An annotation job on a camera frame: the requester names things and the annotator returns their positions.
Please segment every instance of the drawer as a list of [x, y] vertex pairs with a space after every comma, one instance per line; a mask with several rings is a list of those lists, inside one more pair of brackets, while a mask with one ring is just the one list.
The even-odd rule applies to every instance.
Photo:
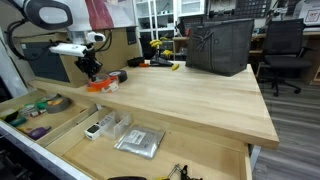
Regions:
[[[132, 113], [133, 124], [166, 131], [152, 160], [114, 149], [118, 139], [100, 136], [88, 140], [84, 131], [111, 111], [102, 108], [45, 148], [93, 179], [132, 175], [153, 180], [167, 176], [175, 164], [188, 165], [190, 177], [204, 180], [252, 179], [247, 144], [143, 113]], [[175, 173], [171, 179], [180, 179], [180, 174]]]
[[[45, 92], [34, 91], [27, 95], [1, 103], [0, 111], [4, 111], [10, 108], [15, 109], [23, 106], [24, 104], [34, 103], [37, 99], [42, 98], [46, 95], [47, 94]], [[15, 131], [13, 131], [14, 134], [16, 135], [16, 137], [21, 137], [22, 135], [28, 138], [31, 142], [35, 142], [40, 146], [45, 147], [52, 141], [69, 131], [71, 128], [88, 118], [96, 111], [96, 106], [92, 102], [79, 103], [76, 99], [71, 99], [71, 101], [72, 104], [62, 112], [55, 114], [43, 113], [37, 117], [28, 117], [27, 122], [19, 126], [21, 128], [32, 129], [44, 126], [51, 126], [50, 131], [42, 138], [34, 141], [24, 133], [20, 132], [19, 130], [11, 126], [12, 129], [15, 129]]]

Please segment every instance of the white cabinet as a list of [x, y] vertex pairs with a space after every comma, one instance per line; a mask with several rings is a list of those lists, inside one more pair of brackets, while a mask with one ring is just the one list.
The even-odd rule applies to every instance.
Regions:
[[178, 0], [179, 17], [205, 13], [205, 0]]
[[134, 0], [140, 37], [173, 37], [178, 19], [176, 3], [176, 0]]

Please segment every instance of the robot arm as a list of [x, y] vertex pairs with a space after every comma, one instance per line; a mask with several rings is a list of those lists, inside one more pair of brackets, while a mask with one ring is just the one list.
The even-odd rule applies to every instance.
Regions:
[[[52, 45], [49, 47], [50, 51], [78, 57], [75, 64], [89, 78], [100, 71], [102, 64], [95, 59], [93, 43], [106, 41], [106, 37], [92, 31], [86, 0], [7, 0], [7, 2], [24, 16], [25, 20], [21, 21], [20, 25], [30, 21], [46, 30], [67, 28], [72, 43]], [[8, 36], [12, 36], [11, 29], [14, 30], [19, 26], [16, 24], [8, 27]]]

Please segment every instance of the wooden floor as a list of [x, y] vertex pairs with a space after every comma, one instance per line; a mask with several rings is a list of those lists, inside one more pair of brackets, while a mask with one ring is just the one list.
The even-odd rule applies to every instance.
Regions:
[[269, 84], [260, 84], [280, 145], [277, 150], [262, 148], [255, 180], [320, 179], [320, 86], [294, 84], [302, 87], [301, 94], [281, 86], [279, 97]]

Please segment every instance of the plastic bag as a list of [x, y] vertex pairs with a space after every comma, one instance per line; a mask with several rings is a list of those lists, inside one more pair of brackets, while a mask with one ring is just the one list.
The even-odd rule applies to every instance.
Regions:
[[152, 159], [164, 134], [164, 131], [135, 125], [121, 137], [114, 147]]

